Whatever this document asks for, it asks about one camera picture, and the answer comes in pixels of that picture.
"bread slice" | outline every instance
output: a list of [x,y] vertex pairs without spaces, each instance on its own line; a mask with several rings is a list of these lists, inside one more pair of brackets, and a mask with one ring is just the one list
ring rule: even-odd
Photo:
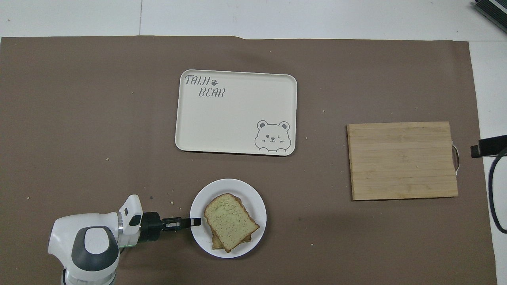
[[204,217],[227,253],[259,228],[241,200],[230,193],[213,199],[204,209]]
[[[242,240],[239,244],[242,244],[244,242],[251,242],[251,241],[252,241],[252,236],[249,235],[244,240]],[[212,242],[212,246],[211,246],[212,249],[214,249],[214,250],[223,250],[224,249],[222,242],[220,241],[220,239],[216,235],[212,235],[211,242]]]

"bear ear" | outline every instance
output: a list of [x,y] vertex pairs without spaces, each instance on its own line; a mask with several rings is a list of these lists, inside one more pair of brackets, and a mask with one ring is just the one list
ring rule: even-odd
[[289,125],[288,125],[288,122],[281,122],[278,124],[280,127],[284,128],[286,131],[288,131],[288,129],[290,128]]
[[259,130],[260,130],[260,129],[264,128],[264,127],[265,127],[265,126],[267,126],[267,125],[268,125],[268,122],[266,122],[266,121],[259,121],[259,122],[257,123],[257,129],[259,129]]

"metal ring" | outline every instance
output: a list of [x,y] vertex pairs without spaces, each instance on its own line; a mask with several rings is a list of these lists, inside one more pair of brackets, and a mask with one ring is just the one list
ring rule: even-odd
[[456,170],[456,175],[458,175],[458,169],[459,169],[459,151],[458,151],[458,148],[454,145],[454,142],[451,141],[451,143],[452,143],[452,149],[454,150],[454,153],[456,154],[455,155],[456,162],[458,163],[458,165],[454,166],[454,170]]

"wooden cutting board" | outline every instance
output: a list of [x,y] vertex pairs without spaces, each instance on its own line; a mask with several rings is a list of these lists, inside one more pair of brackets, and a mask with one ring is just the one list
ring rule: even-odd
[[449,122],[347,126],[353,200],[458,196]]

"bear face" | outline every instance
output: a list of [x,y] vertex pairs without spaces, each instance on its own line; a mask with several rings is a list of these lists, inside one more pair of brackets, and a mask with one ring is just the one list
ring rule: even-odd
[[268,152],[286,152],[291,146],[291,139],[288,137],[288,122],[281,122],[276,125],[259,121],[257,129],[259,129],[259,132],[255,138],[255,145],[259,148],[259,151],[264,149]]

